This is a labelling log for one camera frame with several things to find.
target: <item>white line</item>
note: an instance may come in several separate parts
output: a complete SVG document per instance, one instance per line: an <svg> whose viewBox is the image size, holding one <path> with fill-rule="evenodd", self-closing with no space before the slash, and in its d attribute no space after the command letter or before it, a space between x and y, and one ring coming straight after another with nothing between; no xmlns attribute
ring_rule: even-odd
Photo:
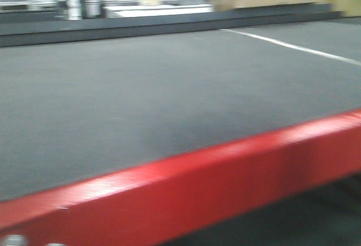
<svg viewBox="0 0 361 246"><path fill-rule="evenodd" d="M253 38L256 38L256 39L267 41L269 43L279 45L279 46L287 47L289 49L308 52L308 53L312 53L312 54L319 55L319 56L322 56L322 57L326 57L326 58L329 58L329 59L339 60L339 61L342 61L342 62L345 62L345 63L358 65L358 66L361 67L361 61L356 61L356 60L345 58L345 57L342 57L342 56L333 55L333 54L330 54L330 53L327 53L327 52L312 50L312 49L308 49L307 47L300 47L300 46L289 44L289 43L286 43L286 42L283 42L283 41L275 40L275 39L272 39L272 38L268 38L268 37L264 37L264 36L258 36L256 34L251 34L251 33L240 32L238 30L232 30L232 29L221 29L221 30L225 31L225 32L229 32L229 33L241 34L242 36L253 37Z"/></svg>

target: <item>gray carpet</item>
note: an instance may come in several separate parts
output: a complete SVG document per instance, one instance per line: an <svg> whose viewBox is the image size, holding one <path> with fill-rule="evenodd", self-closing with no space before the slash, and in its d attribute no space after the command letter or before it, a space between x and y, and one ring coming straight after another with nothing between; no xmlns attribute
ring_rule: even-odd
<svg viewBox="0 0 361 246"><path fill-rule="evenodd" d="M361 60L359 29L252 32ZM219 30L0 49L0 201L357 108L360 84L355 65Z"/></svg>

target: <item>red frame edge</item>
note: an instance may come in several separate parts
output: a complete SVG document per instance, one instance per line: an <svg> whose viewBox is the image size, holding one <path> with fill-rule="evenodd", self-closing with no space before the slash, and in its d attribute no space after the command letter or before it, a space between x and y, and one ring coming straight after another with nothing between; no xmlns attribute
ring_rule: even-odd
<svg viewBox="0 0 361 246"><path fill-rule="evenodd" d="M156 245L361 170L361 109L0 203L0 238Z"/></svg>

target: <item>black rubber edge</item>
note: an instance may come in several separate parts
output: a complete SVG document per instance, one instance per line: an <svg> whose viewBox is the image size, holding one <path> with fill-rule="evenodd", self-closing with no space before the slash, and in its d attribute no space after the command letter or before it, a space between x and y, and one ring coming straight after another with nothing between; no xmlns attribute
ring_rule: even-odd
<svg viewBox="0 0 361 246"><path fill-rule="evenodd" d="M150 36L157 34L198 32L205 30L250 27L267 24L329 20L340 18L341 12L316 12L311 14L289 14L213 20L199 20L196 16L187 17L189 19L193 19L193 21L189 20L181 22L175 21L175 19L173 21L169 21L168 23L163 24L136 25L137 20L133 20L132 25L124 25L120 27L98 29L69 29L54 32L5 34L0 36L0 47Z"/></svg>

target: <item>gray surface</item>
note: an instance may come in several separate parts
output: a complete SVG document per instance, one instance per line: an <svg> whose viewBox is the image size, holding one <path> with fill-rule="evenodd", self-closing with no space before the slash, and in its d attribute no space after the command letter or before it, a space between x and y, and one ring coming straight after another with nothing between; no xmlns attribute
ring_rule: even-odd
<svg viewBox="0 0 361 246"><path fill-rule="evenodd" d="M218 30L0 49L0 200L353 109L360 83Z"/></svg>
<svg viewBox="0 0 361 246"><path fill-rule="evenodd" d="M269 25L245 31L361 61L361 19Z"/></svg>

